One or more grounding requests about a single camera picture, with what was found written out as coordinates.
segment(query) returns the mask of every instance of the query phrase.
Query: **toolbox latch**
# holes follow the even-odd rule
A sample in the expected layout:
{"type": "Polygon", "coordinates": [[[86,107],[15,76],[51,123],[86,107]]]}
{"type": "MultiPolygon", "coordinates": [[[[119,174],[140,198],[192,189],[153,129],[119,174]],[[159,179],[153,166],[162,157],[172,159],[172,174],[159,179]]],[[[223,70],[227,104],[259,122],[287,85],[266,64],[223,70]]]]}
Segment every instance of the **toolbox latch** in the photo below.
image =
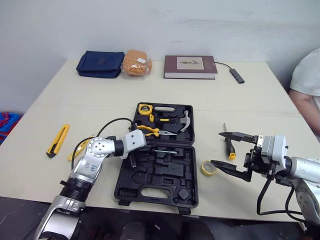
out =
{"type": "Polygon", "coordinates": [[[180,215],[190,215],[191,214],[191,210],[188,207],[178,207],[179,210],[179,214],[180,215]]]}
{"type": "Polygon", "coordinates": [[[118,204],[121,205],[121,206],[129,206],[131,203],[131,201],[127,201],[127,200],[119,200],[118,201],[118,204]]]}

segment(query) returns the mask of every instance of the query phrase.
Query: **book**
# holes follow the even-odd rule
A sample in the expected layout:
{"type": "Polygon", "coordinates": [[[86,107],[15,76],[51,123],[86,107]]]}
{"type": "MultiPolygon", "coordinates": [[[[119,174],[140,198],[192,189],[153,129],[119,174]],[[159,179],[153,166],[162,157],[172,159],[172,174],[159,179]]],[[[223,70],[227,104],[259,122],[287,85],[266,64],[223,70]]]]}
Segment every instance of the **book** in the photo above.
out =
{"type": "Polygon", "coordinates": [[[165,79],[215,79],[217,73],[213,56],[165,56],[165,79]]]}

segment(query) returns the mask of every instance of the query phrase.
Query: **white wall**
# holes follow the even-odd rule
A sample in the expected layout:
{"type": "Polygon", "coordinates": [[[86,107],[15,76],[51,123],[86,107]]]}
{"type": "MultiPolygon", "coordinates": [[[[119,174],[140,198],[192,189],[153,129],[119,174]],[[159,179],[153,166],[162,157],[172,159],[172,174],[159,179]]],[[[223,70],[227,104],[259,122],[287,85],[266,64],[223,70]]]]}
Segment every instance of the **white wall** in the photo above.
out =
{"type": "Polygon", "coordinates": [[[266,61],[287,86],[320,46],[319,12],[318,0],[1,0],[0,111],[25,112],[86,50],[266,61]]]}

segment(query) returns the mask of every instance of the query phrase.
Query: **white shirt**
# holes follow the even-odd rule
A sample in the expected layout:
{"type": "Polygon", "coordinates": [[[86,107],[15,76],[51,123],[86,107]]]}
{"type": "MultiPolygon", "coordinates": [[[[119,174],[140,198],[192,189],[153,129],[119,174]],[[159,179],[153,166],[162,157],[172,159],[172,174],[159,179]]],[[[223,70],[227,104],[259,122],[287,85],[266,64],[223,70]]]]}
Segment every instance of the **white shirt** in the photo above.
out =
{"type": "Polygon", "coordinates": [[[310,52],[296,66],[290,88],[311,95],[311,103],[317,107],[320,114],[320,48],[310,52]]]}

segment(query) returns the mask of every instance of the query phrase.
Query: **bread loaf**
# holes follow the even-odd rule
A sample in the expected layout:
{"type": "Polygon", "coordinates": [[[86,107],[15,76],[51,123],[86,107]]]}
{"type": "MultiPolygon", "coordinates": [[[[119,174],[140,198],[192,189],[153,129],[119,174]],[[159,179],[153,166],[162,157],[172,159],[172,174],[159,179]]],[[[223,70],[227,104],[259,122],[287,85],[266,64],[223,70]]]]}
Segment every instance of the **bread loaf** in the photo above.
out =
{"type": "Polygon", "coordinates": [[[147,59],[147,54],[143,51],[129,50],[123,59],[121,70],[134,76],[144,76],[152,68],[151,60],[147,59]]]}

